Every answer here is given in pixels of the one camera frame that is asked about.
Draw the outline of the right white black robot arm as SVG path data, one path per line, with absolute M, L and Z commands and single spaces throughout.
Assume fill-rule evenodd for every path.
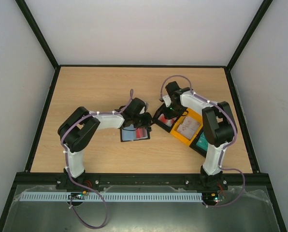
M 205 156 L 200 169 L 200 184 L 205 189 L 223 182 L 222 162 L 227 147 L 237 136 L 230 105 L 210 101 L 190 87 L 180 88 L 176 81 L 163 83 L 163 103 L 155 112 L 155 122 L 169 134 Z

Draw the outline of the red circle white card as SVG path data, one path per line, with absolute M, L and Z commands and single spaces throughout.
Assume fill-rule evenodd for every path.
M 150 135 L 149 132 L 147 131 L 147 129 L 145 128 L 138 128 L 135 131 L 135 140 L 145 140 L 145 139 L 149 139 Z

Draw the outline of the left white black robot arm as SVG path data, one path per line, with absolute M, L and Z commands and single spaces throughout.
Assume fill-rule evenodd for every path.
M 96 131 L 119 129 L 122 143 L 150 139 L 153 118 L 147 109 L 148 104 L 139 98 L 130 98 L 126 105 L 110 112 L 94 112 L 78 107 L 58 129 L 66 161 L 64 173 L 70 184 L 92 188 L 91 184 L 85 186 L 77 178 L 85 173 L 84 149 Z

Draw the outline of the black card holder wallet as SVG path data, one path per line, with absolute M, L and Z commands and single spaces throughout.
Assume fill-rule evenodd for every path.
M 135 141 L 138 141 L 138 140 L 135 140 L 135 131 L 136 130 L 137 130 L 137 128 L 134 128 L 132 125 L 129 126 L 129 127 L 120 129 L 120 141 L 121 142 L 135 142 Z

